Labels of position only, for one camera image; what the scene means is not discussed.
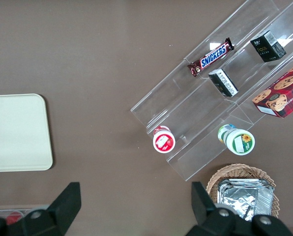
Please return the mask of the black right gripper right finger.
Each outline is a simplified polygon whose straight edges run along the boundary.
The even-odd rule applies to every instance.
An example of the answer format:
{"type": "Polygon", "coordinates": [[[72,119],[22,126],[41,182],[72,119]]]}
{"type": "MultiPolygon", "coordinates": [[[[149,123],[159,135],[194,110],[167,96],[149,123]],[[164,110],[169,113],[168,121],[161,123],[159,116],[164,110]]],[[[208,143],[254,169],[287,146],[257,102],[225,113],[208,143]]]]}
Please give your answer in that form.
{"type": "Polygon", "coordinates": [[[255,215],[246,221],[231,210],[216,207],[201,182],[192,182],[191,204],[197,220],[188,236],[292,236],[278,218],[255,215]]]}

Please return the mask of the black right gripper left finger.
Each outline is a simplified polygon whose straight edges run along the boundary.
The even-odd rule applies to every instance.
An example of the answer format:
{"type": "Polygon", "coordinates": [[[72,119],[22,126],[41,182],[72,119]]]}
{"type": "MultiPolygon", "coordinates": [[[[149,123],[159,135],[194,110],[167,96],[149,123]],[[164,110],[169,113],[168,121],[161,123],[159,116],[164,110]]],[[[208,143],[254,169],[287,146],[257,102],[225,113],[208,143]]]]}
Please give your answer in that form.
{"type": "Polygon", "coordinates": [[[71,182],[50,204],[0,209],[0,236],[63,236],[81,209],[79,182],[71,182]]]}

